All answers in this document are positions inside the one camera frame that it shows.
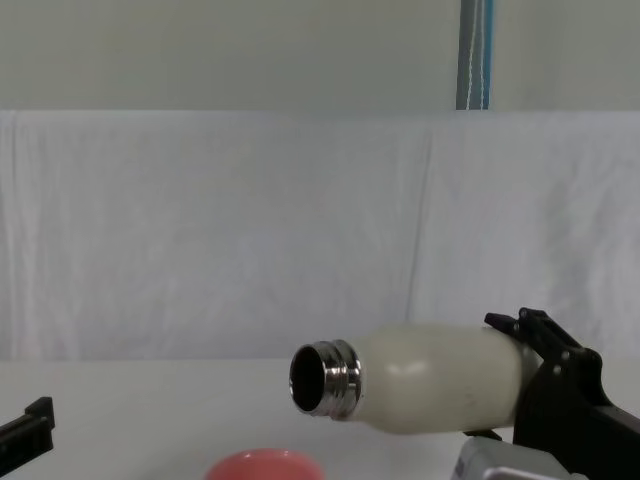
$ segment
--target white table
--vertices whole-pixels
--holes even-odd
[[[288,360],[0,364],[0,420],[54,399],[55,449],[10,480],[200,480],[248,448],[307,452],[328,480],[448,480],[461,434],[397,437],[298,414]],[[605,361],[605,390],[640,415],[639,361]]]

